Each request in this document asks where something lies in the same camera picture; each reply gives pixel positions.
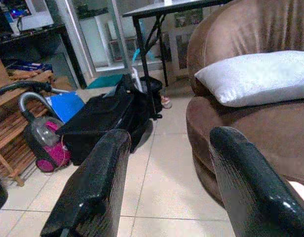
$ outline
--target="vacuum cleaner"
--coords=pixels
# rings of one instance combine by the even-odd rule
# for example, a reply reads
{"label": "vacuum cleaner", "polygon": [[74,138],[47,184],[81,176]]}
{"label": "vacuum cleaner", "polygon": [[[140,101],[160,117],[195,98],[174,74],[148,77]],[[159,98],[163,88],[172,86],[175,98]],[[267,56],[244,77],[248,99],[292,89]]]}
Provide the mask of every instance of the vacuum cleaner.
{"label": "vacuum cleaner", "polygon": [[[0,88],[0,95],[8,90],[17,88],[32,87],[34,91],[52,92],[55,94],[67,93],[65,90],[52,88],[49,83],[36,81],[19,81]],[[26,105],[31,100],[38,100],[43,103],[53,117],[45,116],[36,118]],[[40,94],[35,92],[25,92],[19,98],[19,107],[22,115],[29,124],[24,129],[23,135],[28,146],[31,148],[36,159],[36,165],[42,172],[53,172],[61,166],[66,166],[70,162],[71,153],[63,143],[63,137],[55,132],[63,126],[63,123],[57,119],[57,115]]]}

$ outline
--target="teal mat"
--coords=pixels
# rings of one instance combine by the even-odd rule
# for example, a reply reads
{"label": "teal mat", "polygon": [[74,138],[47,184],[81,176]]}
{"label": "teal mat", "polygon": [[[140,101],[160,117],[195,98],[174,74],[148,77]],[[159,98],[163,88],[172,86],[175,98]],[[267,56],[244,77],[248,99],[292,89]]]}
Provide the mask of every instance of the teal mat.
{"label": "teal mat", "polygon": [[121,80],[121,78],[122,78],[122,74],[112,75],[108,77],[99,77],[96,80],[94,80],[86,89],[115,86]]}

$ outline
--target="brown sofa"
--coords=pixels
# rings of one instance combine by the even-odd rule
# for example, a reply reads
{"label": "brown sofa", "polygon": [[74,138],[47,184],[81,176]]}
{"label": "brown sofa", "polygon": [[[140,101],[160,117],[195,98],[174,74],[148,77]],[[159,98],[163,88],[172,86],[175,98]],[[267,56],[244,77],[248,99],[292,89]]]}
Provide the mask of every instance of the brown sofa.
{"label": "brown sofa", "polygon": [[225,107],[193,76],[226,58],[280,50],[304,50],[304,0],[231,1],[202,21],[190,39],[187,61],[196,96],[187,108],[188,135],[197,174],[219,203],[208,151],[209,132],[216,126],[242,131],[279,174],[304,184],[304,99]]}

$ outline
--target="handle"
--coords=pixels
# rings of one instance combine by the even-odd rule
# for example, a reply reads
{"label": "handle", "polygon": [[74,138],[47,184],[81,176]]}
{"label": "handle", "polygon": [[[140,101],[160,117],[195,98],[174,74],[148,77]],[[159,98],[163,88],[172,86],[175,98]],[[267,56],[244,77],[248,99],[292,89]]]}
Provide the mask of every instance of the handle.
{"label": "handle", "polygon": [[57,114],[54,112],[53,108],[48,104],[48,102],[41,95],[34,92],[25,92],[19,98],[19,109],[22,115],[29,121],[32,122],[35,119],[35,116],[26,108],[26,104],[29,100],[38,100],[42,102],[47,109],[58,118]]}

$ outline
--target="black table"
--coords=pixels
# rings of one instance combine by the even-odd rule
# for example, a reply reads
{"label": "black table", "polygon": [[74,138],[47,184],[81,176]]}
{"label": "black table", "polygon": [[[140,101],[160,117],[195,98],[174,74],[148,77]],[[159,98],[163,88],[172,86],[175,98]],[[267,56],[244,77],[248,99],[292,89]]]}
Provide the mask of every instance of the black table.
{"label": "black table", "polygon": [[[146,54],[156,44],[158,40],[160,40],[160,45],[163,44],[161,26],[165,19],[166,14],[174,13],[178,11],[187,11],[195,8],[203,8],[208,6],[225,4],[229,1],[231,0],[173,0],[173,2],[171,3],[167,3],[167,2],[154,3],[123,14],[123,17],[132,16],[133,24],[136,29],[142,66],[144,70],[145,79],[147,82],[148,95],[150,97],[151,106],[154,109],[154,114],[152,115],[154,120],[162,118],[162,115],[158,115],[155,112],[155,106],[152,98],[151,85],[149,80],[149,71],[148,71]],[[152,17],[152,16],[156,17],[156,21],[152,27],[152,30],[149,34],[147,41],[144,43],[140,24],[139,24],[139,19]],[[152,35],[155,31],[157,31],[156,37],[151,40]],[[163,47],[160,47],[160,49],[161,49],[161,58],[162,58],[165,86],[168,86],[167,72],[165,66],[165,52]]]}
{"label": "black table", "polygon": [[23,32],[21,35],[15,37],[2,38],[0,39],[0,52],[3,52],[4,50],[10,50],[10,48],[15,46],[22,47],[23,43],[28,42],[29,40],[43,40],[44,37],[49,36],[51,34],[59,34],[61,36],[64,47],[66,48],[74,72],[76,74],[78,83],[82,88],[86,87],[84,76],[79,67],[73,46],[71,44],[67,29],[64,24],[53,25],[42,30],[32,30],[29,32]]}

